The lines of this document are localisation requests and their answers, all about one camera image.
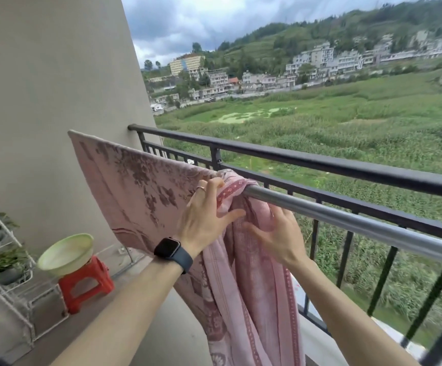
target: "drying rod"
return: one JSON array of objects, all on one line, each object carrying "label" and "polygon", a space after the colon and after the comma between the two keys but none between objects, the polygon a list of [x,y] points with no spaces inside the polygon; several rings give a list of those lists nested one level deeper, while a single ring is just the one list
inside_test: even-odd
[{"label": "drying rod", "polygon": [[260,186],[247,186],[243,194],[384,242],[390,246],[442,262],[442,239],[348,213],[299,197],[282,194]]}]

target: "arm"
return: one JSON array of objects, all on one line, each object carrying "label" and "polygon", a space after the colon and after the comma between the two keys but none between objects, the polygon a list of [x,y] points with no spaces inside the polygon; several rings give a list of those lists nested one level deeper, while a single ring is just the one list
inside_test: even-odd
[{"label": "arm", "polygon": [[[195,258],[238,217],[234,210],[216,216],[216,191],[221,178],[201,180],[179,221],[175,239]],[[52,366],[128,366],[158,308],[182,273],[175,262],[154,258],[106,309],[52,363]]]},{"label": "arm", "polygon": [[308,258],[300,227],[292,212],[270,206],[275,229],[264,232],[252,224],[246,228],[286,266],[328,326],[350,366],[419,366],[419,363],[390,338],[364,311],[338,289]]}]

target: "cloud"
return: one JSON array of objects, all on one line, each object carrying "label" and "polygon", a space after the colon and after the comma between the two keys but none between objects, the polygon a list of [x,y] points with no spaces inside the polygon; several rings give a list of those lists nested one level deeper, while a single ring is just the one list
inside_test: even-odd
[{"label": "cloud", "polygon": [[213,50],[271,22],[312,21],[416,0],[122,0],[140,65],[168,64],[199,42]]}]

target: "mountain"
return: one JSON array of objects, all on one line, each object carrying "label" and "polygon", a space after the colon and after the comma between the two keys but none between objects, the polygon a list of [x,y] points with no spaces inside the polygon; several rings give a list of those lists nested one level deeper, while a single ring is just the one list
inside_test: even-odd
[{"label": "mountain", "polygon": [[[404,47],[403,42],[419,30],[429,30],[432,37],[442,36],[442,0],[385,4],[372,11],[354,10],[314,22],[270,23],[204,54],[206,67],[228,67],[231,77],[241,78],[246,70],[279,74],[294,55],[323,41],[330,41],[337,51],[365,50],[383,35],[394,34]],[[354,37],[364,40],[355,43]]]}]

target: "pink blanket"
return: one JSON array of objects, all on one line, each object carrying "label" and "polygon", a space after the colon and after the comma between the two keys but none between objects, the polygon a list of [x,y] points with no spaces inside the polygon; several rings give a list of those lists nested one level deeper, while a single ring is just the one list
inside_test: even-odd
[{"label": "pink blanket", "polygon": [[222,177],[218,214],[247,214],[194,260],[175,289],[207,335],[215,366],[304,365],[298,311],[287,269],[242,229],[250,221],[268,230],[268,205],[242,196],[256,184],[231,170],[212,170],[69,132],[78,162],[118,240],[152,255],[175,233],[176,222],[200,179]]}]

